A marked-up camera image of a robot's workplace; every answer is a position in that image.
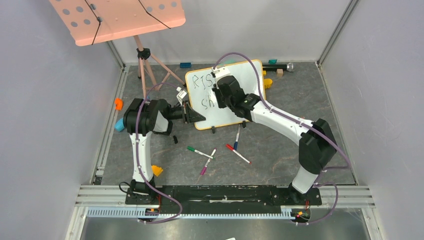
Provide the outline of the yellow-framed whiteboard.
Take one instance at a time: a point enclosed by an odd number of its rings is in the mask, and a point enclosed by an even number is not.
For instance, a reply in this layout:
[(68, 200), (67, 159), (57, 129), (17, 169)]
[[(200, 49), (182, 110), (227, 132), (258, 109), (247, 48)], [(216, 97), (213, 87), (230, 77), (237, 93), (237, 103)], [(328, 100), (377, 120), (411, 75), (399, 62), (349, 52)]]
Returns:
[[(266, 98), (262, 62), (254, 59), (252, 63), (253, 65), (248, 61), (243, 61), (228, 65), (219, 64), (217, 67), (228, 69), (246, 94), (258, 95), (259, 92), (262, 92), (263, 97)], [(205, 117), (204, 121), (194, 124), (196, 129), (207, 130), (211, 127), (224, 127), (244, 121), (229, 108), (218, 107), (218, 101), (212, 90), (216, 79), (212, 76), (211, 68), (189, 71), (185, 75), (185, 80), (190, 106)]]

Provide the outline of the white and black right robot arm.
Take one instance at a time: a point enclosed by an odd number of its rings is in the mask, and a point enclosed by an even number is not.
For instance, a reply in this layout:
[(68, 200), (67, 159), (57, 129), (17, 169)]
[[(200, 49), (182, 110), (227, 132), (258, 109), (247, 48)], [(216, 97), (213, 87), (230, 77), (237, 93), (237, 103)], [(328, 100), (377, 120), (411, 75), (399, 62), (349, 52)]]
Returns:
[(306, 201), (310, 188), (337, 152), (328, 122), (321, 118), (302, 119), (274, 108), (259, 95), (246, 94), (232, 75), (218, 78), (212, 90), (219, 108), (228, 108), (239, 118), (269, 127), (298, 145), (300, 168), (288, 196), (295, 204)]

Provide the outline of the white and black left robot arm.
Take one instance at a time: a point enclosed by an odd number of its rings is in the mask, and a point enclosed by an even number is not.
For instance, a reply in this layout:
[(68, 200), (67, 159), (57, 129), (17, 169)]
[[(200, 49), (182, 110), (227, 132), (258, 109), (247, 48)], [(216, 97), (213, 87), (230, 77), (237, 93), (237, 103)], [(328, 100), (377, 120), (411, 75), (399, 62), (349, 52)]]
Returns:
[(151, 137), (153, 134), (169, 136), (173, 120), (196, 123), (205, 121), (206, 117), (195, 111), (187, 100), (171, 106), (165, 99), (145, 102), (142, 98), (135, 98), (123, 115), (123, 126), (129, 133), (133, 151), (134, 170), (129, 193), (138, 194), (145, 204), (151, 204), (157, 198), (151, 164)]

